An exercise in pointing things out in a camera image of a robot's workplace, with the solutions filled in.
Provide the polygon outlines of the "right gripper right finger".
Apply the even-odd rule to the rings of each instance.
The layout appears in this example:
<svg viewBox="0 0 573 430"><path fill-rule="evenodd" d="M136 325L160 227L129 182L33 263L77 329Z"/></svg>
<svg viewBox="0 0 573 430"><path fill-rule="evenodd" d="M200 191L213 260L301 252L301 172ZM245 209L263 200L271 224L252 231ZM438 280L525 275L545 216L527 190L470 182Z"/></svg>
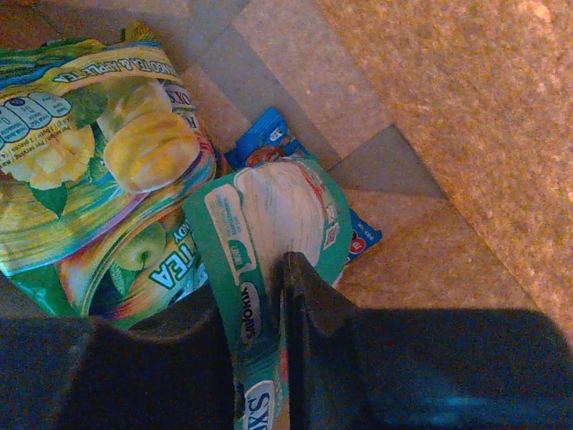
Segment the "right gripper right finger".
<svg viewBox="0 0 573 430"><path fill-rule="evenodd" d="M572 353L527 309L362 308L282 261L294 429L569 429Z"/></svg>

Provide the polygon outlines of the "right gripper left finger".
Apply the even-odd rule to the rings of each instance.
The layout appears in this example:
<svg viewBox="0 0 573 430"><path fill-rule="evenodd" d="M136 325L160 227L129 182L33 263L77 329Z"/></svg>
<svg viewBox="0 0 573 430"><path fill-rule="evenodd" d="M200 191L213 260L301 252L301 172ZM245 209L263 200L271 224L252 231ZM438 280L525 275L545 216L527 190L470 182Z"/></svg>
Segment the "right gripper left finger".
<svg viewBox="0 0 573 430"><path fill-rule="evenodd" d="M94 316L1 321L4 429L230 429L234 401L209 287L129 330Z"/></svg>

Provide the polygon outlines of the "brown paper bag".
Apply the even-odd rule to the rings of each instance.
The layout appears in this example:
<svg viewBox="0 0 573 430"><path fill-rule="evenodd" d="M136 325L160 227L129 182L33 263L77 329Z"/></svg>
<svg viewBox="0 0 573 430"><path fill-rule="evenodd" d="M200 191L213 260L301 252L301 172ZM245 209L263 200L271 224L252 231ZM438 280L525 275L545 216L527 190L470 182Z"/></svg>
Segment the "brown paper bag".
<svg viewBox="0 0 573 430"><path fill-rule="evenodd" d="M374 307L529 307L572 333L569 1L4 1L1 45L157 34L226 150L270 105L384 238Z"/></svg>

